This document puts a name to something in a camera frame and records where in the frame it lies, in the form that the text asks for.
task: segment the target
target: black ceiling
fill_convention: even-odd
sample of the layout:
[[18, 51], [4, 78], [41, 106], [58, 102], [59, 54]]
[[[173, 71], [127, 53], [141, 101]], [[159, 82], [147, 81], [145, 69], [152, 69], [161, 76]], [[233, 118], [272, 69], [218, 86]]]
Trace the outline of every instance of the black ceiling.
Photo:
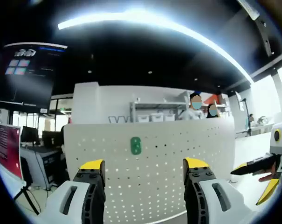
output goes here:
[[[164, 86], [210, 93], [231, 93], [249, 87], [248, 81], [244, 81], [230, 88], [244, 76], [209, 47], [175, 31], [120, 21], [58, 29], [58, 23], [89, 12], [122, 12], [129, 7], [144, 7], [163, 14], [221, 46], [248, 74], [282, 53], [275, 35], [263, 26], [263, 35], [274, 54], [266, 53], [257, 26], [266, 20], [262, 17], [251, 20], [237, 1], [55, 0], [35, 5], [34, 1], [29, 2], [19, 1], [1, 8], [0, 49], [12, 42], [68, 45], [56, 76], [54, 95], [72, 93], [75, 83], [91, 81], [100, 85]], [[282, 66], [282, 60], [253, 80], [272, 74], [273, 67], [278, 66]]]

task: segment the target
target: computer monitor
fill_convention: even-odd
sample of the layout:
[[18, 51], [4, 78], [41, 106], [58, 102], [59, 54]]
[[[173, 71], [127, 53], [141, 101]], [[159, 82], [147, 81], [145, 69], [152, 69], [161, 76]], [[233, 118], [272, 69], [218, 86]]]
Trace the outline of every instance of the computer monitor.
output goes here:
[[38, 129], [24, 126], [21, 132], [21, 142], [32, 142], [39, 145]]
[[239, 110], [244, 111], [243, 102], [241, 101], [241, 96], [238, 92], [235, 91], [235, 93], [238, 101]]
[[47, 148], [60, 147], [62, 145], [61, 132], [42, 131], [42, 141]]
[[13, 176], [23, 181], [20, 132], [20, 127], [0, 124], [0, 164]]
[[67, 46], [11, 43], [0, 52], [0, 108], [48, 113], [55, 74]]

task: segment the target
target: storage box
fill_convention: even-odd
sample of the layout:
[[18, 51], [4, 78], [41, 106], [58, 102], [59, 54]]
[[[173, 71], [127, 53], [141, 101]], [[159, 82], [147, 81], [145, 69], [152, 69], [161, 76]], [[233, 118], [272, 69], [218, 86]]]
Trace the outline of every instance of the storage box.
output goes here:
[[165, 114], [164, 120], [165, 121], [175, 121], [175, 114]]
[[139, 123], [148, 123], [149, 122], [149, 115], [138, 115], [138, 122]]
[[163, 122], [164, 121], [164, 114], [163, 113], [152, 113], [151, 114], [151, 121], [152, 122]]

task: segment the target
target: person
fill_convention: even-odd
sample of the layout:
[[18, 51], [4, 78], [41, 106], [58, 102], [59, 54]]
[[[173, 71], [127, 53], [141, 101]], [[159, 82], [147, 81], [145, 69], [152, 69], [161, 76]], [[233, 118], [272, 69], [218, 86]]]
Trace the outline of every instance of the person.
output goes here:
[[196, 93], [192, 93], [190, 95], [190, 107], [179, 115], [179, 120], [205, 119], [204, 113], [200, 110], [201, 106], [201, 97]]
[[219, 112], [215, 104], [209, 104], [207, 108], [207, 118], [218, 118]]
[[247, 119], [247, 121], [246, 121], [246, 124], [245, 124], [245, 128], [246, 129], [248, 129], [249, 128], [249, 123], [252, 123], [254, 121], [254, 117], [253, 117], [253, 114], [251, 113], [250, 115], [249, 115], [249, 118]]

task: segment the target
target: white perforated panel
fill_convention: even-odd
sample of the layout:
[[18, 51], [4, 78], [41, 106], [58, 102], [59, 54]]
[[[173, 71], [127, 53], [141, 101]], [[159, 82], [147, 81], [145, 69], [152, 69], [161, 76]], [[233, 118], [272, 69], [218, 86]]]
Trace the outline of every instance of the white perforated panel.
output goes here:
[[[132, 137], [141, 139], [139, 155], [131, 153]], [[67, 125], [64, 138], [70, 179], [85, 162], [105, 160], [105, 223], [150, 223], [185, 211], [187, 156], [205, 160], [223, 179], [234, 163], [232, 118]]]

